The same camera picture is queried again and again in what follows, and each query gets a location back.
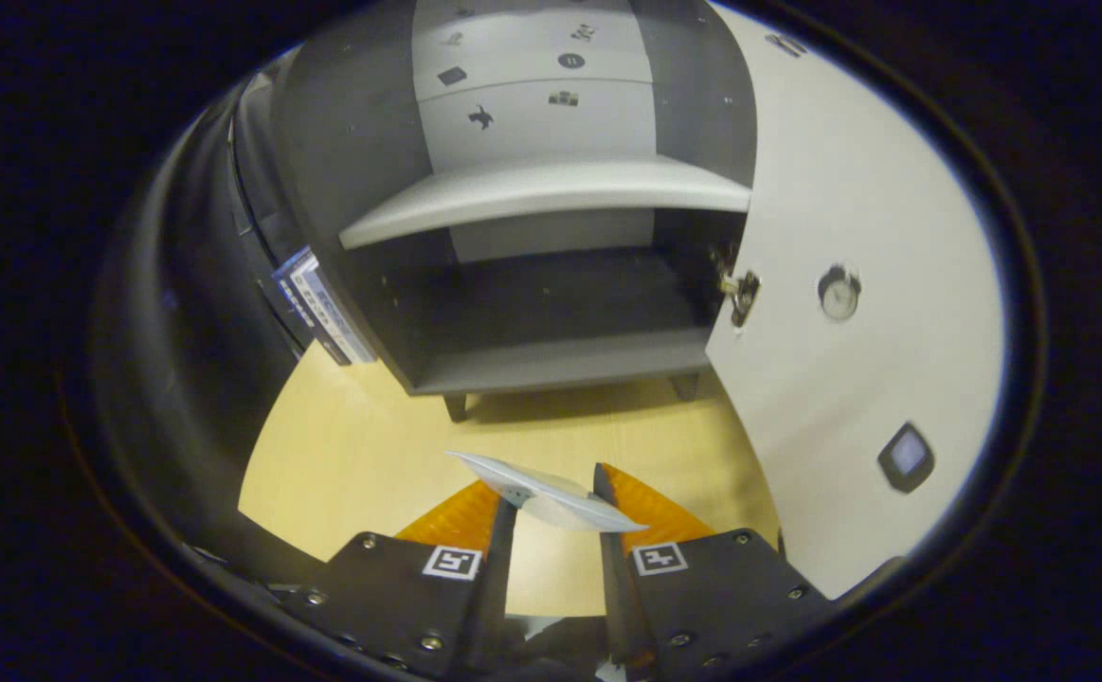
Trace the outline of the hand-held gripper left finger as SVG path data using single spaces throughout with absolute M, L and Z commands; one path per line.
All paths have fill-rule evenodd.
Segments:
M 494 665 L 517 509 L 465 485 L 395 535 L 354 535 L 281 600 L 298 623 L 413 676 L 455 681 Z

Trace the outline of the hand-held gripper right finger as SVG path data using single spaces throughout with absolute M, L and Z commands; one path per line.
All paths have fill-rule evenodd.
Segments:
M 760 676 L 835 617 L 758 531 L 716 531 L 611 463 L 593 487 L 638 524 L 599 538 L 611 657 L 628 681 Z

